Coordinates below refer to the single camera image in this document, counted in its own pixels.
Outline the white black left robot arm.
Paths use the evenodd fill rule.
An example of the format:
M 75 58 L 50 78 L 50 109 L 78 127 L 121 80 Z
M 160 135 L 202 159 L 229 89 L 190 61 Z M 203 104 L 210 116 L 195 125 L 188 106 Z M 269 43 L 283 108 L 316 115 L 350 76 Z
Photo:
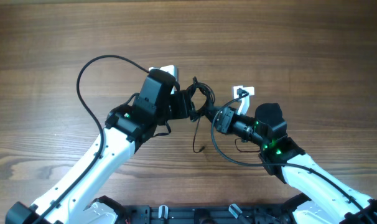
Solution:
M 112 109 L 100 135 L 84 156 L 31 206 L 17 202 L 6 223 L 117 223 L 127 216 L 115 201 L 95 194 L 156 127 L 170 119 L 187 118 L 186 93 L 180 90 L 177 68 L 151 68 L 132 105 Z

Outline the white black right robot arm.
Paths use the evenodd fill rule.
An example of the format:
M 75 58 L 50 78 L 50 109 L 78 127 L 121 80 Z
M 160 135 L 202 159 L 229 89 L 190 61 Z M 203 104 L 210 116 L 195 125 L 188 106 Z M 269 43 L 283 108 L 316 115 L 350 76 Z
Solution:
M 260 147 L 260 165 L 269 175 L 301 191 L 287 204 L 296 223 L 377 223 L 377 199 L 345 185 L 323 170 L 292 138 L 277 103 L 256 108 L 255 116 L 228 106 L 209 106 L 211 131 L 234 134 Z

